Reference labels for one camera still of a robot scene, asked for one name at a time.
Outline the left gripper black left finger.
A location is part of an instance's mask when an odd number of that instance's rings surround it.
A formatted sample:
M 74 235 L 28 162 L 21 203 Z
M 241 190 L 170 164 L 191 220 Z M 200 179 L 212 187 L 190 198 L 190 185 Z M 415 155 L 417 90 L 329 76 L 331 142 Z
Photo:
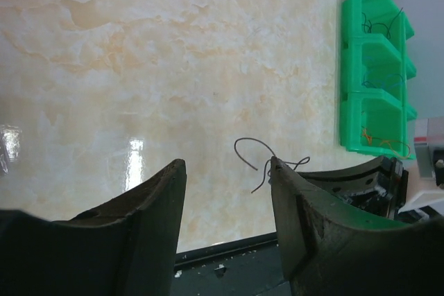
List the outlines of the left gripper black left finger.
M 175 159 L 71 220 L 1 212 L 2 295 L 168 295 L 187 174 Z

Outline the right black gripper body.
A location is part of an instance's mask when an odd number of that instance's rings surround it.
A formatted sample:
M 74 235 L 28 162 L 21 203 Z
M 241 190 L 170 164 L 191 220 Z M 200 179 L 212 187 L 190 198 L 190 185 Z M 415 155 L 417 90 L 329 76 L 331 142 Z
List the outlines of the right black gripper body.
M 408 177 L 409 172 L 399 159 L 383 157 L 377 176 L 377 185 L 381 188 L 382 217 L 398 219 L 398 211 L 406 202 Z

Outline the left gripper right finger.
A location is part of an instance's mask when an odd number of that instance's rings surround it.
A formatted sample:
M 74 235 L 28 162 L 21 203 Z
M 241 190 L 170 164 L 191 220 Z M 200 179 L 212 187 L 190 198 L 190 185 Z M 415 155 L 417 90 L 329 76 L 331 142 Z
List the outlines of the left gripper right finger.
M 415 223 L 369 213 L 271 158 L 284 278 L 293 295 L 442 295 L 443 218 Z

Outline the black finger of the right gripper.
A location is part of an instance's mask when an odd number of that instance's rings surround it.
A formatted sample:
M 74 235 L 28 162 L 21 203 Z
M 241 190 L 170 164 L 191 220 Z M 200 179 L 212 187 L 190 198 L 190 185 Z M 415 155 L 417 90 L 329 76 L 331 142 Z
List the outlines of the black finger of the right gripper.
M 334 171 L 299 175 L 346 204 L 369 213 L 395 212 L 395 159 L 376 157 L 369 162 Z

